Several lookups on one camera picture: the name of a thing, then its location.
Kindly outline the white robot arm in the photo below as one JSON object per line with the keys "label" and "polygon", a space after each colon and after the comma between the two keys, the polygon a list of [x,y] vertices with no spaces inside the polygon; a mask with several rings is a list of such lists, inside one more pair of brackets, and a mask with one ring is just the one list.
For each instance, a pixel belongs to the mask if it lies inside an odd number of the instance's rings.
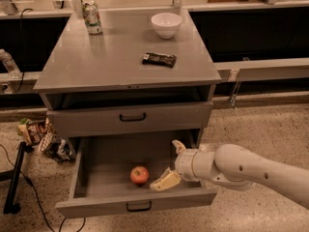
{"label": "white robot arm", "polygon": [[272,189],[302,207],[309,208],[309,171],[265,159],[235,144],[223,144],[214,151],[188,149],[172,141],[177,157],[175,169],[167,168],[150,184],[153,191],[177,186],[181,181],[209,181],[227,189],[247,190],[257,183]]}

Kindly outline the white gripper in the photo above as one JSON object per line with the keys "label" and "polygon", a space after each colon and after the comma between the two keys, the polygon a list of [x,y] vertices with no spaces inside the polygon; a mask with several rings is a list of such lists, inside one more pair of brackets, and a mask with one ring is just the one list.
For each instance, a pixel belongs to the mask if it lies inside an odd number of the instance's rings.
{"label": "white gripper", "polygon": [[177,186],[182,179],[187,182],[199,181],[193,171],[193,160],[198,150],[186,149],[179,140],[173,140],[172,144],[178,154],[175,160],[176,170],[167,168],[157,180],[150,184],[150,189],[153,191],[163,191],[173,188]]}

